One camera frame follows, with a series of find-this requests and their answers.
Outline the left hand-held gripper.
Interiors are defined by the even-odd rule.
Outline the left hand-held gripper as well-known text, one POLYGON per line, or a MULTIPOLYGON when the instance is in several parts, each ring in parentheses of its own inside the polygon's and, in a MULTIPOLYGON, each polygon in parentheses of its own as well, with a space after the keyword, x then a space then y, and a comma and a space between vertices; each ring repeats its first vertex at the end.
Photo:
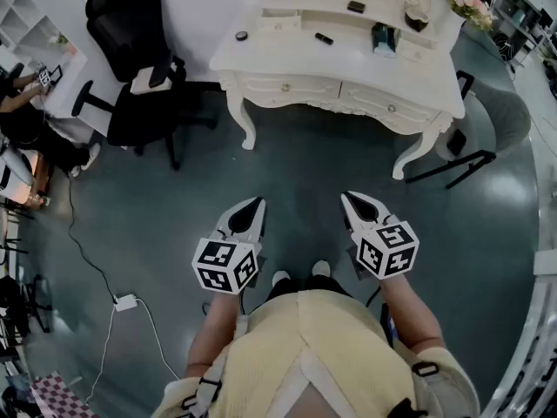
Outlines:
POLYGON ((221 215, 216 229, 198 242, 191 262, 203 289, 240 294, 256 286, 265 262, 260 256, 265 222, 262 197, 240 201, 221 215))

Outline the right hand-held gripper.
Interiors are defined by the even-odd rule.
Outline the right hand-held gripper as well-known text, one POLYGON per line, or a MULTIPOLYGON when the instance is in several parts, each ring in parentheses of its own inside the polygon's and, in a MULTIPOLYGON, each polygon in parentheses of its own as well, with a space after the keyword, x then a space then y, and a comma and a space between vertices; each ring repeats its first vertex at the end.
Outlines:
POLYGON ((413 268, 419 239, 407 221, 388 219, 386 206, 361 192, 342 192, 340 202, 354 243, 347 251, 359 280, 385 280, 413 268))

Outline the white ornate dressing table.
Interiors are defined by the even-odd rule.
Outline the white ornate dressing table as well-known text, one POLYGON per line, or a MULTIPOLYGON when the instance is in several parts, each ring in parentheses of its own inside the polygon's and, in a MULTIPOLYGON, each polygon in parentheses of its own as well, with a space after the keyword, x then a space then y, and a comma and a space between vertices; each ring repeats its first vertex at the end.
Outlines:
MULTIPOLYGON (((300 75, 338 79, 372 87, 439 111, 417 141, 402 152, 393 165, 393 178, 404 177, 405 166, 428 153, 442 132, 454 119, 462 118, 465 107, 450 52, 459 35, 460 24, 446 0, 431 0, 429 24, 422 32, 412 30, 405 21, 405 0, 260 0, 230 26, 210 66, 218 74, 225 91, 228 110, 244 131, 242 146, 251 150, 256 142, 256 128, 241 93, 237 72, 300 75), (350 1, 366 5, 363 14, 349 11, 350 1), (256 17, 263 8, 301 10, 300 30, 262 32, 256 17), (372 52, 371 29, 382 23, 416 37, 429 40, 433 55, 429 63, 404 58, 387 58, 372 52), (248 38, 239 42, 235 34, 246 31, 248 38), (333 45, 319 41, 316 33, 333 40, 333 45)), ((305 103, 322 110, 353 114, 337 99, 305 103)))

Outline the teal rectangular box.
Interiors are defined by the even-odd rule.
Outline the teal rectangular box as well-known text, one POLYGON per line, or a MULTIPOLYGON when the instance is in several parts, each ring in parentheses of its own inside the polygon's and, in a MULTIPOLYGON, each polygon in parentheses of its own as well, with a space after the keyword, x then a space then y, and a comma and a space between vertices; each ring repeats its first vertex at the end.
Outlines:
POLYGON ((372 27, 372 51, 374 54, 395 58, 395 29, 382 23, 376 23, 372 27))

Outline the person's right forearm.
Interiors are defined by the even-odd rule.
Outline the person's right forearm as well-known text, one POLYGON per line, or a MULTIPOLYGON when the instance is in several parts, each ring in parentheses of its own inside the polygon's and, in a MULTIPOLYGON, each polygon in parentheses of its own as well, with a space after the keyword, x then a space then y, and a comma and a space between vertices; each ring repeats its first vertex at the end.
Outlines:
POLYGON ((381 280, 379 286, 398 330, 399 340, 407 348, 419 354, 428 348, 445 347, 435 315, 403 274, 381 280))

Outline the person's left forearm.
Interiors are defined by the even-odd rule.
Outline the person's left forearm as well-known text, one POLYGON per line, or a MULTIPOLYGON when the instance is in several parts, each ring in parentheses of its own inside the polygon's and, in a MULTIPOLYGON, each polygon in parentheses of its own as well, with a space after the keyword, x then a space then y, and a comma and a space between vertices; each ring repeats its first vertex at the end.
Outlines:
POLYGON ((202 377, 232 342, 240 301, 237 295, 215 293, 204 323, 189 349, 185 377, 202 377))

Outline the white carved drawer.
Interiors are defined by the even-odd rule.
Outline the white carved drawer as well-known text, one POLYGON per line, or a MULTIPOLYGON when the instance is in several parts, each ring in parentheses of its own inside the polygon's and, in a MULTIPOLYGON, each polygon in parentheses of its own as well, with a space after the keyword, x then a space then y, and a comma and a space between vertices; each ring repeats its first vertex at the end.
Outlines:
POLYGON ((391 131, 411 135, 423 132, 439 111, 412 103, 372 87, 343 82, 339 102, 354 114, 378 120, 391 131))
POLYGON ((262 107, 280 107, 314 100, 337 99, 341 81, 300 75, 237 72, 244 98, 262 107))

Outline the person's black trousers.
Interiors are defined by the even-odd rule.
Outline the person's black trousers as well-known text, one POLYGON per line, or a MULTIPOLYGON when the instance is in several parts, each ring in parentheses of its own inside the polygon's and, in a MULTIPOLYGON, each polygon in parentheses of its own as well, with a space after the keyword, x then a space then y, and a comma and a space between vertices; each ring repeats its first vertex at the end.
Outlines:
MULTIPOLYGON (((305 281, 304 290, 326 290, 351 297, 351 295, 332 277, 311 276, 305 281)), ((266 300, 270 301, 281 295, 296 293, 298 291, 299 286, 295 280, 281 280, 272 288, 266 300)))

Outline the black blue hip device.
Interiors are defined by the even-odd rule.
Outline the black blue hip device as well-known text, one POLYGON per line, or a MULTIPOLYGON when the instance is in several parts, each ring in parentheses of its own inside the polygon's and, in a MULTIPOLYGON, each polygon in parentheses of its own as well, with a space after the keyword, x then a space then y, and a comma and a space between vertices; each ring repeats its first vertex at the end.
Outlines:
POLYGON ((393 338, 396 332, 396 326, 393 325, 392 316, 386 303, 383 303, 381 306, 380 325, 383 328, 388 345, 393 347, 393 338))

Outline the person's pale yellow shirt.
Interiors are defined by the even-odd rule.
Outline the person's pale yellow shirt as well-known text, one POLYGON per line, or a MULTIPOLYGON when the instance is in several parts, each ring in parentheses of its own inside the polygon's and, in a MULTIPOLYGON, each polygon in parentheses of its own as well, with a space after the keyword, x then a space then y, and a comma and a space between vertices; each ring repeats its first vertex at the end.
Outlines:
POLYGON ((390 347, 372 314, 345 295, 282 295, 238 327, 204 376, 166 387, 152 418, 286 418, 307 393, 332 418, 480 416, 473 384, 448 350, 390 347))

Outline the grey upholstered chair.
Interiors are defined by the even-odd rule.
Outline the grey upholstered chair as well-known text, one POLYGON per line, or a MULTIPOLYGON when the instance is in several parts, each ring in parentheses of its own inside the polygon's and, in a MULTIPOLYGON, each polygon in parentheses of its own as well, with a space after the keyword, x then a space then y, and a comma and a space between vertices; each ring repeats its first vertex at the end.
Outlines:
POLYGON ((465 115, 454 119, 434 144, 446 163, 406 179, 407 184, 466 165, 467 170, 446 185, 451 189, 519 145, 530 131, 529 110, 517 93, 492 87, 465 71, 457 71, 456 77, 464 81, 465 115))

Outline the pink flower bouquet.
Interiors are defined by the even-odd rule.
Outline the pink flower bouquet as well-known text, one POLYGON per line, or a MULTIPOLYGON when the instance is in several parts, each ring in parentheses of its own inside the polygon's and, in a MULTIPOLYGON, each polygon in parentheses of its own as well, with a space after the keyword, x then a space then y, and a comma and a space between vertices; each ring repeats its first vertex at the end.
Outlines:
POLYGON ((493 28, 496 16, 489 6, 480 0, 446 0, 452 13, 458 16, 460 26, 471 24, 478 30, 489 32, 493 28))

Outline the pink checkered cloth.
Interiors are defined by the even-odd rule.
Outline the pink checkered cloth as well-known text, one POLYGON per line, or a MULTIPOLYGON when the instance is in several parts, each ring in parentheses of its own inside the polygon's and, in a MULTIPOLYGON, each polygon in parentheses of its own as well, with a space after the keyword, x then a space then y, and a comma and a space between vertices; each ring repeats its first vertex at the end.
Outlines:
POLYGON ((67 387, 58 371, 30 384, 43 418, 100 418, 67 387))

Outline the white cubby shelf unit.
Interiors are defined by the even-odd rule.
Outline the white cubby shelf unit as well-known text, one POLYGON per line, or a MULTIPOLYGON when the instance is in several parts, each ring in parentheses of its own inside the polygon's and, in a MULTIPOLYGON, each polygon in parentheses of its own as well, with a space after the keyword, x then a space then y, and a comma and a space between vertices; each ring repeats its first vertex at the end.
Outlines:
POLYGON ((56 62, 59 30, 33 0, 0 0, 0 42, 26 65, 56 62))

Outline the cream brown-handled mug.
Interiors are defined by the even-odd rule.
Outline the cream brown-handled mug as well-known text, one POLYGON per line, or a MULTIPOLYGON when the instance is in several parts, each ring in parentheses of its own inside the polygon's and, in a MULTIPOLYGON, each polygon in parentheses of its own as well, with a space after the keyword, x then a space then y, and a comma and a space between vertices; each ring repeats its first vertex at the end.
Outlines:
POLYGON ((422 32, 429 24, 431 0, 405 0, 404 18, 406 24, 416 32, 422 32))

